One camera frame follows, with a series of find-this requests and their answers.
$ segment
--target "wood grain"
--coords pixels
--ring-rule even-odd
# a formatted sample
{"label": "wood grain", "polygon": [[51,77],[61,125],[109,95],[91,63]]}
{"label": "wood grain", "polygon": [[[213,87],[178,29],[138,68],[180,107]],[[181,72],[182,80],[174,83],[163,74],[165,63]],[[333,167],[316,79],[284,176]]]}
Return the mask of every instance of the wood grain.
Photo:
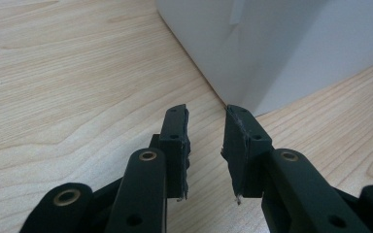
{"label": "wood grain", "polygon": [[[190,192],[169,201],[168,232],[268,232],[259,200],[234,201],[224,105],[154,1],[0,1],[0,232],[19,231],[59,184],[119,178],[182,103]],[[373,183],[373,67],[258,120],[332,185],[358,195]]]}

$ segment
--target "white box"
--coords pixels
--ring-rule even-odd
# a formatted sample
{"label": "white box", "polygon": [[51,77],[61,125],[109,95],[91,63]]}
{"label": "white box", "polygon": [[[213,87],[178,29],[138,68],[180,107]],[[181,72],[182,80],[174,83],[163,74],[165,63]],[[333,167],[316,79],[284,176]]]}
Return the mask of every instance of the white box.
{"label": "white box", "polygon": [[373,0],[157,0],[220,98],[263,114],[373,65]]}

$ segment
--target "screw hole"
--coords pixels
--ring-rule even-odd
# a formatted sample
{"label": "screw hole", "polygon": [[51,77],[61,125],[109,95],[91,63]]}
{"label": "screw hole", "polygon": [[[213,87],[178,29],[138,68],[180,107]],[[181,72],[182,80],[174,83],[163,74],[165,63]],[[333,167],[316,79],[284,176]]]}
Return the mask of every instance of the screw hole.
{"label": "screw hole", "polygon": [[295,153],[292,153],[292,152],[288,152],[288,151],[285,151],[285,152],[282,152],[281,153],[281,156],[287,160],[287,161],[291,161],[291,162],[295,162],[298,160],[298,155],[296,155]]}
{"label": "screw hole", "polygon": [[255,140],[261,140],[262,137],[260,135],[253,135],[253,139],[255,139]]}
{"label": "screw hole", "polygon": [[345,228],[345,227],[347,227],[347,223],[345,222],[345,220],[342,219],[339,216],[329,216],[328,217],[328,221],[332,225],[334,225],[336,227],[339,227],[339,228]]}
{"label": "screw hole", "polygon": [[76,202],[81,196],[81,192],[76,188],[67,189],[59,192],[53,198],[53,204],[55,206],[68,206]]}
{"label": "screw hole", "polygon": [[139,159],[142,161],[151,161],[156,159],[156,153],[152,151],[145,151],[139,155]]}
{"label": "screw hole", "polygon": [[142,223],[142,218],[138,215],[132,215],[126,219],[126,224],[128,224],[129,226],[137,226],[137,225],[140,225],[141,223]]}

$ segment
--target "light wood surface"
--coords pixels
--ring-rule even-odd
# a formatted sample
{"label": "light wood surface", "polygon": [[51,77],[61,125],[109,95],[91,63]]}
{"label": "light wood surface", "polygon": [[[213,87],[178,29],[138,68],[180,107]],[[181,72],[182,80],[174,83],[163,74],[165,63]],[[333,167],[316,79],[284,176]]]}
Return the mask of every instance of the light wood surface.
{"label": "light wood surface", "polygon": [[[190,191],[169,201],[168,232],[268,232],[259,200],[234,201],[224,105],[154,1],[0,1],[0,232],[19,231],[57,185],[121,177],[183,103]],[[357,196],[373,183],[373,67],[257,119],[332,185]]]}

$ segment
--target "black 3d-printed part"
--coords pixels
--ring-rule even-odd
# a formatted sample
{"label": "black 3d-printed part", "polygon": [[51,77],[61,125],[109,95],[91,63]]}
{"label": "black 3d-printed part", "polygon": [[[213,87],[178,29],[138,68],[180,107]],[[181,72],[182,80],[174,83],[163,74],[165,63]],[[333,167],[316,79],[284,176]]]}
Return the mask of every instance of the black 3d-printed part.
{"label": "black 3d-printed part", "polygon": [[187,198],[187,168],[190,153],[190,141],[187,136],[188,116],[186,105],[169,109],[166,111],[159,135],[158,148],[165,153],[168,164],[166,167],[168,198]]}
{"label": "black 3d-printed part", "polygon": [[[300,152],[274,150],[264,159],[265,171],[271,180],[266,185],[262,210],[267,222],[280,225],[281,232],[370,232],[338,192],[329,185],[311,162]],[[284,227],[284,210],[290,225]]]}
{"label": "black 3d-printed part", "polygon": [[162,151],[135,151],[126,166],[105,232],[165,232],[165,180],[165,154]]}
{"label": "black 3d-printed part", "polygon": [[249,111],[226,107],[221,154],[228,162],[236,196],[262,197],[261,158],[272,150],[271,138]]}
{"label": "black 3d-printed part", "polygon": [[91,199],[92,190],[85,184],[60,185],[42,198],[20,233],[85,232],[89,225],[86,213]]}

